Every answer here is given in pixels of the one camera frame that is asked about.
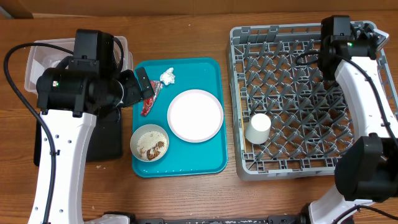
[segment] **white plate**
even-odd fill
[[[172,132],[187,142],[203,142],[220,130],[223,107],[212,94],[203,90],[187,90],[176,96],[167,111]]]

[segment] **red wrapper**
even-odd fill
[[[149,99],[144,100],[144,106],[142,107],[141,115],[147,116],[150,109],[154,106],[155,100],[163,88],[163,83],[160,81],[150,81],[152,88],[154,89],[155,95]]]

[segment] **gray dish rack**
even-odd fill
[[[355,28],[369,21],[352,22]],[[296,66],[296,56],[320,48],[320,24],[235,27],[227,54],[233,101],[236,170],[243,180],[332,175],[352,146],[349,110],[341,88],[322,80],[317,65]],[[311,61],[316,55],[308,56]],[[384,51],[377,60],[384,93],[398,111],[397,93]],[[244,138],[256,113],[272,121],[265,144]]]

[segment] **teal tray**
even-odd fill
[[[212,58],[186,58],[150,60],[137,65],[144,67],[149,79],[159,80],[160,75],[173,67],[175,84],[164,86],[149,114],[141,116],[143,102],[132,107],[132,131],[145,124],[156,124],[169,135],[166,154],[155,162],[142,162],[132,157],[132,168],[141,177],[170,177],[179,175],[214,174],[221,172],[228,162],[225,117],[220,131],[210,140],[201,143],[185,142],[171,131],[167,123],[167,110],[171,101],[186,90],[205,90],[220,101],[224,109],[220,66]]]

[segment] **wooden tabletop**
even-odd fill
[[[132,212],[138,218],[239,218],[296,214],[319,199],[333,184],[332,176],[244,182],[236,175],[232,107],[226,69],[229,31],[235,26],[320,22],[339,12],[230,14],[223,16],[91,17],[0,21],[0,61],[17,44],[74,37],[77,28],[98,29],[127,38],[134,65],[144,60],[212,57],[221,67],[228,165],[214,175],[142,179],[131,168],[129,140],[132,109],[123,109],[121,159],[86,165],[83,218],[105,211]],[[391,35],[384,48],[398,85],[397,11],[345,12],[352,20],[369,20]],[[11,58],[10,73],[31,104],[36,96],[24,91],[29,48]],[[35,197],[38,168],[33,164],[35,119],[0,75],[0,223],[27,223]],[[398,215],[398,200],[375,207]],[[358,223],[392,223],[373,212],[355,215]]]

